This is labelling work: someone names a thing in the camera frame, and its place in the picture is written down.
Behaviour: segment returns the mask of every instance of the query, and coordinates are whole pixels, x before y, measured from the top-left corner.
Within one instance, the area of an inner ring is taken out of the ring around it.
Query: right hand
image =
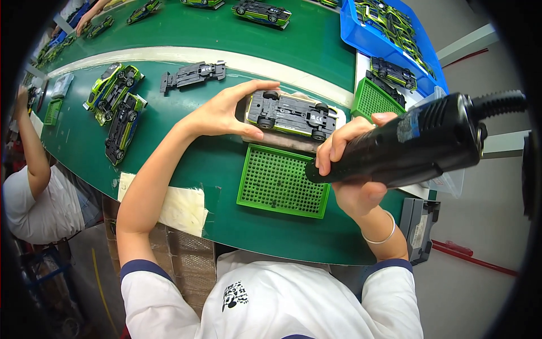
[[[92,20],[92,18],[98,14],[97,11],[95,11],[93,8],[90,9],[90,11],[86,12],[82,17],[81,20],[79,20],[79,23],[77,26],[75,26],[75,31],[77,32],[77,36],[81,35],[81,32],[83,31],[83,28],[85,28],[86,24]]]
[[[375,113],[371,116],[371,119],[378,126],[383,126],[396,117],[397,114],[392,112]],[[318,147],[316,167],[319,169],[320,175],[326,176],[330,173],[331,162],[337,162],[342,158],[346,144],[349,141],[374,128],[367,119],[357,117],[336,130],[330,138]],[[388,191],[386,185],[380,182],[362,180],[334,182],[331,186],[335,191],[337,205],[354,220],[367,215],[373,208],[377,207]]]

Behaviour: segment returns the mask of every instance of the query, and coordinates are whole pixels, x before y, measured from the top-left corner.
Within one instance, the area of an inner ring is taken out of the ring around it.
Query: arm
[[[81,35],[81,32],[83,31],[83,28],[85,25],[92,20],[93,17],[95,17],[104,7],[107,5],[111,0],[98,0],[92,6],[91,9],[88,10],[82,17],[81,20],[79,20],[79,23],[77,23],[77,26],[75,26],[75,31],[77,32],[77,36]]]
[[[19,135],[23,143],[24,157],[28,166],[28,183],[34,200],[45,190],[51,178],[51,167],[45,156],[45,150],[37,136],[36,130],[28,115],[28,91],[19,88],[15,105],[15,118],[19,125]]]
[[[252,80],[226,88],[171,129],[138,171],[120,205],[117,246],[121,266],[134,259],[156,263],[149,233],[158,221],[167,185],[186,148],[202,135],[237,134],[262,139],[260,129],[235,118],[235,106],[249,93],[278,85],[275,81]]]
[[[379,126],[397,117],[394,113],[373,114],[372,120]],[[370,131],[374,127],[363,117],[357,117],[333,135],[318,148],[316,166],[321,175],[327,175],[331,162],[343,156],[347,142]],[[372,241],[386,239],[393,230],[391,218],[378,205],[387,192],[384,184],[378,182],[336,182],[332,184],[337,204],[358,224],[363,235]],[[389,240],[382,244],[367,243],[377,261],[387,259],[408,260],[407,242],[396,227]]]

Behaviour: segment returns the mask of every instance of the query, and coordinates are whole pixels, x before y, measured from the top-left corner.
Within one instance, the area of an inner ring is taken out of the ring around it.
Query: bracelet
[[[392,236],[393,233],[395,232],[395,218],[393,218],[393,215],[391,215],[391,213],[388,212],[387,210],[383,209],[383,211],[386,212],[386,213],[390,216],[391,222],[393,223],[393,229],[391,230],[390,235],[389,235],[386,239],[384,239],[384,240],[382,240],[382,241],[371,241],[371,240],[367,239],[367,238],[364,236],[363,232],[362,232],[362,237],[363,237],[363,239],[365,239],[365,241],[367,241],[367,242],[370,243],[370,244],[375,244],[375,245],[383,244],[383,243],[385,243],[386,241],[390,240],[391,236]]]

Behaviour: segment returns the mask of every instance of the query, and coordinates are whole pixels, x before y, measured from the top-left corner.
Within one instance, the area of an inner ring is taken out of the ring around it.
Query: black cable
[[[472,103],[473,111],[469,112],[469,116],[478,121],[499,114],[527,110],[527,99],[519,90],[482,95],[472,99]]]

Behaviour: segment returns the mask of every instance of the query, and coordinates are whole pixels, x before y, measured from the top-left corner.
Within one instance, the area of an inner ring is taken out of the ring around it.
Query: green plastic tray
[[[60,106],[62,106],[62,99],[51,100],[49,106],[47,106],[45,118],[43,118],[44,125],[54,126],[56,124],[56,119],[59,117]]]
[[[329,184],[314,184],[305,176],[312,158],[249,144],[237,194],[237,204],[322,219]]]
[[[384,112],[394,112],[400,116],[405,109],[374,82],[367,78],[361,79],[350,113],[355,117],[364,117],[372,123],[371,114]]]

